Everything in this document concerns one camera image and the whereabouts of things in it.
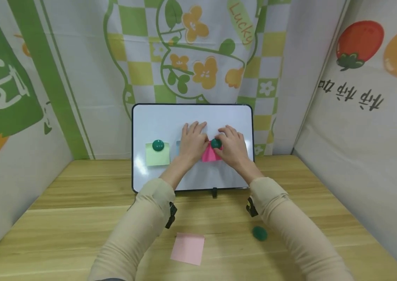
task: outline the green ball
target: green ball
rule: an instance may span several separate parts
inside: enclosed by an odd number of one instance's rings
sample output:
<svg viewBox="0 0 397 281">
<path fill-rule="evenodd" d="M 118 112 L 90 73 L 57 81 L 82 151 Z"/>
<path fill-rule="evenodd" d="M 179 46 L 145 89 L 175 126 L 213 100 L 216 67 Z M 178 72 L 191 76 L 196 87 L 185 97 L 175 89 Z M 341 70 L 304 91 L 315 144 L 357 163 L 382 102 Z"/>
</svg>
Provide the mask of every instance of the green ball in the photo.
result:
<svg viewBox="0 0 397 281">
<path fill-rule="evenodd" d="M 267 239 L 267 231 L 260 226 L 255 226 L 252 229 L 252 234 L 256 239 L 260 241 L 264 241 Z"/>
<path fill-rule="evenodd" d="M 164 149 L 164 142 L 160 139 L 157 139 L 152 143 L 152 148 L 154 151 L 162 151 Z"/>
<path fill-rule="evenodd" d="M 211 140 L 211 147 L 212 148 L 220 148 L 222 146 L 222 142 L 219 139 Z"/>
</svg>

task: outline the tomato print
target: tomato print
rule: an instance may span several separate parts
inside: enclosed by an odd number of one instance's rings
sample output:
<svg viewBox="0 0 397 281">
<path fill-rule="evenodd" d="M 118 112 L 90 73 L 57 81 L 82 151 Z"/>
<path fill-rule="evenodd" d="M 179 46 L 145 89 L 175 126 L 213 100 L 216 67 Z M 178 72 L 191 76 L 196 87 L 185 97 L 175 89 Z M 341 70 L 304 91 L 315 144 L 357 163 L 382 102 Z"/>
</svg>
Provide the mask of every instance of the tomato print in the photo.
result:
<svg viewBox="0 0 397 281">
<path fill-rule="evenodd" d="M 378 51 L 384 29 L 376 21 L 357 21 L 347 27 L 337 41 L 337 64 L 340 71 L 360 68 Z"/>
</svg>

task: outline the light blue sticky note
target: light blue sticky note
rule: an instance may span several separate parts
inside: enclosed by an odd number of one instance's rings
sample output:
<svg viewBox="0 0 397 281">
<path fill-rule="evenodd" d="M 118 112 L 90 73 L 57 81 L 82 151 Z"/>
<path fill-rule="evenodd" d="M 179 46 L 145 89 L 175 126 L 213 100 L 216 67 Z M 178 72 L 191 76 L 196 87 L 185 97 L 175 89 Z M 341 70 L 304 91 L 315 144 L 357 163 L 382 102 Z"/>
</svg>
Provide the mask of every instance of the light blue sticky note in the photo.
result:
<svg viewBox="0 0 397 281">
<path fill-rule="evenodd" d="M 170 149 L 167 142 L 164 143 L 162 151 L 154 151 L 151 143 L 145 144 L 145 164 L 147 166 L 169 165 Z"/>
<path fill-rule="evenodd" d="M 177 141 L 177 155 L 180 155 L 180 141 Z"/>
</svg>

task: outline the table surface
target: table surface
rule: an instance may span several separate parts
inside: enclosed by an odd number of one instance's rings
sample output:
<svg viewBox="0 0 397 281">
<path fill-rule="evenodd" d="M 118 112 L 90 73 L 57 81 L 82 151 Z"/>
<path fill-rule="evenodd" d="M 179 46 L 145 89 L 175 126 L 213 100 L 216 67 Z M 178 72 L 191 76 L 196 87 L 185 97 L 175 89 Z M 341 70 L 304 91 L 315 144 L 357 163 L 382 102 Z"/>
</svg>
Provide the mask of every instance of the table surface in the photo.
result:
<svg viewBox="0 0 397 281">
<path fill-rule="evenodd" d="M 295 156 L 257 158 L 325 233 L 355 280 L 397 281 L 397 262 Z M 133 203 L 131 162 L 70 163 L 0 241 L 2 280 L 85 280 L 98 250 Z M 137 280 L 300 280 L 279 237 L 245 210 L 248 189 L 177 194 L 175 223 L 145 254 Z M 205 236 L 202 265 L 170 260 L 177 233 Z"/>
</svg>

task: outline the beige sleeve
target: beige sleeve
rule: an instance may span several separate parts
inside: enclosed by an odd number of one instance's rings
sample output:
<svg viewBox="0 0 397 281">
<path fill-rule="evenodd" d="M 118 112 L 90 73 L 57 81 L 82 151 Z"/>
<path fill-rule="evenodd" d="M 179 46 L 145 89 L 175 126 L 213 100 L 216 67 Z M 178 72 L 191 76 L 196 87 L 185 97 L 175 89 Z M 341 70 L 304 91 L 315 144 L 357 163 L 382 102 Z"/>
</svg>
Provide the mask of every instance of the beige sleeve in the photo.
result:
<svg viewBox="0 0 397 281">
<path fill-rule="evenodd" d="M 169 202 L 174 200 L 175 193 L 165 181 L 148 181 L 100 249 L 87 280 L 134 281 L 144 253 L 169 220 Z"/>
<path fill-rule="evenodd" d="M 253 204 L 266 225 L 281 235 L 308 281 L 354 280 L 343 259 L 322 231 L 271 178 L 250 184 Z"/>
</svg>

